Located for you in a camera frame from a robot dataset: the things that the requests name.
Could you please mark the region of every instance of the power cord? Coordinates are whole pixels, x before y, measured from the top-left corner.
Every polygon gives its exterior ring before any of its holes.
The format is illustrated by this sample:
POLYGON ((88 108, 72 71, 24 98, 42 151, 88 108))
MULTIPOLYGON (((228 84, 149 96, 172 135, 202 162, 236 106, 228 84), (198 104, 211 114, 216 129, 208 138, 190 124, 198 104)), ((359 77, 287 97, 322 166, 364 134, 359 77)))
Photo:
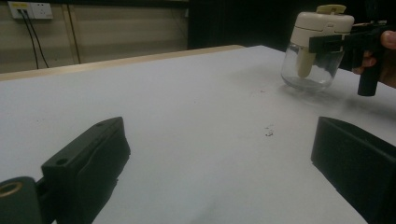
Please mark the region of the power cord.
MULTIPOLYGON (((46 64, 47 68, 49 68, 49 65, 47 64, 46 57, 44 57, 43 49, 41 48, 40 40, 38 39, 37 33, 35 32, 35 27, 33 26, 32 21, 30 20, 29 14, 27 13, 26 10, 22 10, 20 13, 21 13, 22 16, 23 16, 23 20, 24 20, 26 26, 27 26, 27 23, 26 23, 25 17, 26 17, 27 20, 29 21, 29 24, 30 24, 30 27, 32 28, 33 34, 35 34, 35 39, 37 40, 37 44, 38 44, 38 48, 40 49, 41 57, 43 58, 43 61, 44 61, 44 63, 46 64)), ((32 39, 32 41, 33 41, 32 34, 30 33, 29 27, 27 27, 27 29, 29 30, 29 35, 30 35, 30 37, 31 37, 31 39, 32 39)))
POLYGON ((41 48, 41 45, 40 45, 40 41, 38 40, 38 36, 37 36, 37 34, 35 33, 35 27, 33 26, 33 24, 32 24, 32 22, 31 22, 31 20, 30 20, 29 15, 27 14, 27 12, 24 11, 24 13, 26 13, 25 15, 26 15, 26 17, 27 17, 27 20, 29 21, 29 24, 30 24, 30 26, 32 27, 33 34, 35 34, 35 39, 37 40, 38 48, 40 49, 40 53, 41 53, 41 57, 43 57, 44 63, 46 64, 47 68, 49 68, 49 65, 47 64, 46 58, 44 57, 43 49, 41 48))
POLYGON ((20 9, 18 9, 18 12, 21 13, 21 15, 23 17, 23 21, 24 21, 24 23, 26 25, 27 31, 29 32, 30 39, 32 40, 33 52, 35 53, 35 67, 38 69, 37 53, 35 52, 35 41, 33 40, 32 33, 30 32, 29 25, 27 24, 27 21, 26 21, 26 18, 24 16, 24 13, 20 9))

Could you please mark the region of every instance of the finger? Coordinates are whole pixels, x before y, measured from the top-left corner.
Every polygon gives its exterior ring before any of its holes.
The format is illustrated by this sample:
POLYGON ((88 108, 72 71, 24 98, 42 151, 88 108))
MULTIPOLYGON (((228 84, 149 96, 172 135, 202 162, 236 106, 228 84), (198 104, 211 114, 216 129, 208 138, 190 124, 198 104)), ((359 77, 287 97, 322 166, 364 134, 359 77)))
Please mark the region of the finger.
POLYGON ((381 35, 381 43, 385 48, 396 49, 396 32, 386 31, 381 35))
POLYGON ((364 67, 357 67, 357 68, 352 68, 352 72, 357 74, 357 75, 361 75, 364 71, 364 67))
POLYGON ((371 67, 375 65, 376 59, 375 58, 364 58, 363 62, 361 63, 361 66, 363 67, 371 67))

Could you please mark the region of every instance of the black handle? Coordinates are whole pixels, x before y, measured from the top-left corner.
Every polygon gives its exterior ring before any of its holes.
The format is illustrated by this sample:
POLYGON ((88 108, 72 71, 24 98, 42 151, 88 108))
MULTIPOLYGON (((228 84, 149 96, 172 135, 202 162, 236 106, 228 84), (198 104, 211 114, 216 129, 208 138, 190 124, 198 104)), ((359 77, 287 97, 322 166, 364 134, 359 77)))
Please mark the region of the black handle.
POLYGON ((381 76, 381 62, 383 52, 373 54, 376 58, 376 63, 372 67, 364 68, 364 72, 361 74, 361 80, 359 81, 358 95, 360 96, 374 96, 376 92, 376 86, 381 76))

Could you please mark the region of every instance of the electrical outlet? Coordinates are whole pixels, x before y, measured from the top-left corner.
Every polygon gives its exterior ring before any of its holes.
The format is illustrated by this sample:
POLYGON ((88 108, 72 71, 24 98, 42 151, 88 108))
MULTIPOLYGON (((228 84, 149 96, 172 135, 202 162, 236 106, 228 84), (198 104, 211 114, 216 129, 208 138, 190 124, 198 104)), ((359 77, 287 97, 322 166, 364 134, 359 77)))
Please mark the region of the electrical outlet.
POLYGON ((30 3, 27 2, 8 2, 9 9, 11 10, 12 18, 23 19, 22 14, 18 11, 25 10, 30 19, 34 18, 33 11, 30 8, 30 3))
POLYGON ((31 3, 30 8, 35 19, 53 19, 49 3, 31 3))

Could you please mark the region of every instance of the dark background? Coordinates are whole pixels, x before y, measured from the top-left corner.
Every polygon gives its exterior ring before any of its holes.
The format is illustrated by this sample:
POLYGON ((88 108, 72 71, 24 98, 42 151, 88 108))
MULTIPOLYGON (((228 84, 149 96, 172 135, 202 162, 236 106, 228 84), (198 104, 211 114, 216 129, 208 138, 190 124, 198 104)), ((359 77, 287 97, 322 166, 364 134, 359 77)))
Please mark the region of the dark background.
MULTIPOLYGON (((396 14, 395 0, 371 2, 377 2, 382 17, 396 14)), ((285 51, 297 15, 328 4, 346 6, 355 22, 369 21, 364 0, 190 0, 188 47, 264 45, 285 51)))

